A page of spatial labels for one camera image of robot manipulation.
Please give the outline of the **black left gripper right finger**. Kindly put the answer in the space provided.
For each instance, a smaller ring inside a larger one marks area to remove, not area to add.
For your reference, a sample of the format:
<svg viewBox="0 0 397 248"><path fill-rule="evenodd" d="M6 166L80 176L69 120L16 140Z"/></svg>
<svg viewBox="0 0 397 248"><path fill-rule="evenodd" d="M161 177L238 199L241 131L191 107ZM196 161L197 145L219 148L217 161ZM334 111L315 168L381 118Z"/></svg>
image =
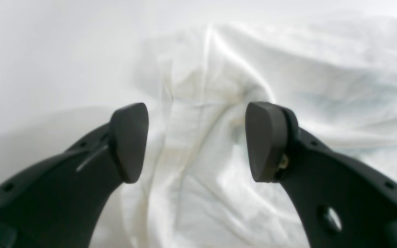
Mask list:
<svg viewBox="0 0 397 248"><path fill-rule="evenodd" d="M397 248L397 183L299 127L288 108L250 102L247 150L255 182L279 183L312 248Z"/></svg>

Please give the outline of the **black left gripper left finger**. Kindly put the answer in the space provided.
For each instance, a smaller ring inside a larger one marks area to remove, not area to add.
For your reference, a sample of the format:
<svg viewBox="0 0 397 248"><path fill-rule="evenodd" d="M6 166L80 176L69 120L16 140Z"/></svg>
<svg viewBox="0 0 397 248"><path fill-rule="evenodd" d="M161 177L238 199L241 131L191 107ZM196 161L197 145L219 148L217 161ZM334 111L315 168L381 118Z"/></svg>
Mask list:
<svg viewBox="0 0 397 248"><path fill-rule="evenodd" d="M109 121L61 154L0 185L0 248L87 248L110 195L137 182L149 129L144 103Z"/></svg>

